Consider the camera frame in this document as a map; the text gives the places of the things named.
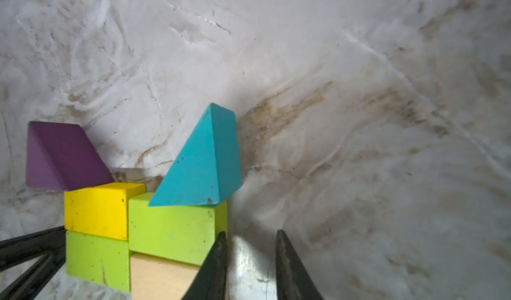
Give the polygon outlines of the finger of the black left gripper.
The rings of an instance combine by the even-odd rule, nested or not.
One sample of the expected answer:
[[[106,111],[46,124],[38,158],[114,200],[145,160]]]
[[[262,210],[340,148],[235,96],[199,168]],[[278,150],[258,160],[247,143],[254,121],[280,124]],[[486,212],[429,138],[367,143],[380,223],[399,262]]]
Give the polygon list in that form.
[[[1,292],[2,299],[35,299],[66,260],[63,226],[1,241],[1,271],[37,261]]]

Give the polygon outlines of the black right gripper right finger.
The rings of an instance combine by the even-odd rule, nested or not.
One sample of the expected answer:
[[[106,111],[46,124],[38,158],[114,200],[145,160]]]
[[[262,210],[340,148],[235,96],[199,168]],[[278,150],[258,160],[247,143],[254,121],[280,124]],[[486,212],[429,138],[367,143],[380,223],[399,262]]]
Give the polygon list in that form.
[[[276,234],[275,276],[279,300],[323,300],[284,230]]]

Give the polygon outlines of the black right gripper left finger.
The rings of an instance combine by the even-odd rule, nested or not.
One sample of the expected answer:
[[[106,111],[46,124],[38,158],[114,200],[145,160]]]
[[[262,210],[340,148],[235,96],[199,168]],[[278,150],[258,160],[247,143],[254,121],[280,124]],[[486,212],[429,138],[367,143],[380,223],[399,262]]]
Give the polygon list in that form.
[[[224,300],[228,274],[228,241],[220,232],[182,300]]]

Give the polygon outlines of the lime green block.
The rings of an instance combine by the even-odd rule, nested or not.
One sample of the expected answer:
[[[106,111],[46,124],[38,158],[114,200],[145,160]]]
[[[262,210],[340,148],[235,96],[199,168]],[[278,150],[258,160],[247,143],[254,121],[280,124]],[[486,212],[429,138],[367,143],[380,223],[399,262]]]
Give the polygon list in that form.
[[[71,277],[129,293],[132,255],[127,241],[66,233],[66,272]]]
[[[150,207],[148,192],[129,200],[133,252],[202,265],[220,232],[228,231],[227,201],[215,206]]]

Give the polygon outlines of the yellow block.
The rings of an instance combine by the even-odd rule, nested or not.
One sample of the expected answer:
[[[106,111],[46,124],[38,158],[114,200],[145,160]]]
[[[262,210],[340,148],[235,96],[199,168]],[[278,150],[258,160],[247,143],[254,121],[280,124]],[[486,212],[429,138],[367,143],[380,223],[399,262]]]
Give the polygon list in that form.
[[[65,228],[126,241],[129,200],[145,193],[144,184],[121,182],[65,192]]]

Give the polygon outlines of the tan wooden block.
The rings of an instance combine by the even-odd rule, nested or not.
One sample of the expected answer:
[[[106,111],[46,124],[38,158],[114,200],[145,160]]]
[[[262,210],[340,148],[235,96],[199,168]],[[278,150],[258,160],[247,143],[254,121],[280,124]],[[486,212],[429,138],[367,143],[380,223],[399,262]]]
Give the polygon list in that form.
[[[133,299],[182,299],[199,267],[142,253],[130,257]]]

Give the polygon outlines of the purple triangular block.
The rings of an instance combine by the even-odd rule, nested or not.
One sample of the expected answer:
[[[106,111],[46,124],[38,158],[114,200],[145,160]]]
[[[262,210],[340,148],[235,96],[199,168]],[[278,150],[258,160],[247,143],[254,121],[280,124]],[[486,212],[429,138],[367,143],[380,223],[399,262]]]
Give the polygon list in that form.
[[[28,124],[25,180],[29,188],[64,192],[114,181],[81,126],[41,121]]]

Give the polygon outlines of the teal triangular block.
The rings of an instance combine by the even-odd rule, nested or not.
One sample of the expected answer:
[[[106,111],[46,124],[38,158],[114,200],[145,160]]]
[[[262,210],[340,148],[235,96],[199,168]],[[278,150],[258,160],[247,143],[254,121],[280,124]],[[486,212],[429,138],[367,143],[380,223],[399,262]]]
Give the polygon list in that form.
[[[170,167],[150,207],[213,206],[242,186],[234,112],[211,103]]]

